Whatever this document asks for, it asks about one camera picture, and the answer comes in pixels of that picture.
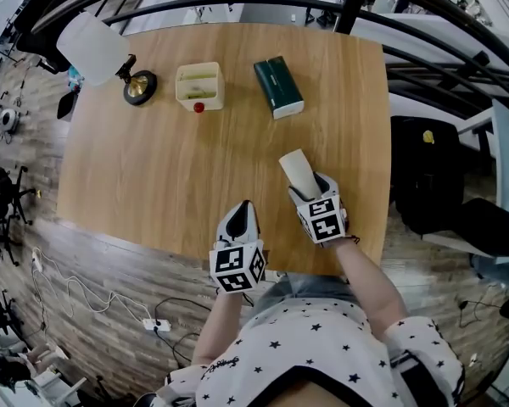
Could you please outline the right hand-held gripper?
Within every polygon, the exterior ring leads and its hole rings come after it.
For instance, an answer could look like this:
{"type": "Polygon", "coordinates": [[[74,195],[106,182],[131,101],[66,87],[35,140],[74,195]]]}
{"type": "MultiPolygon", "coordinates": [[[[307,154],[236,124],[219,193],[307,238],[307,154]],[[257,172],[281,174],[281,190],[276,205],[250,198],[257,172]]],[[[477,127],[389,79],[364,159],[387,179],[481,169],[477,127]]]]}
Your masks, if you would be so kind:
{"type": "Polygon", "coordinates": [[[323,244],[346,237],[346,210],[343,208],[338,183],[319,172],[313,173],[322,195],[331,195],[306,203],[305,196],[289,187],[288,194],[297,208],[297,214],[308,237],[315,244],[323,244]]]}

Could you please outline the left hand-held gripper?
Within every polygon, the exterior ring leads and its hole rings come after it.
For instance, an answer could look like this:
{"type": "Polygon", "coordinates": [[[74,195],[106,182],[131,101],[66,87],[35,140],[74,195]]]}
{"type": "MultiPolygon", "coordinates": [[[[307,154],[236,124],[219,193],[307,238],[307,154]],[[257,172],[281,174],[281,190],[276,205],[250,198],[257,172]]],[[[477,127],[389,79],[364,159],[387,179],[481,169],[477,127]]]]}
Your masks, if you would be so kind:
{"type": "Polygon", "coordinates": [[[258,286],[266,269],[259,234],[255,206],[249,200],[232,208],[218,225],[218,240],[243,243],[210,251],[210,275],[223,293],[245,293],[258,286]]]}

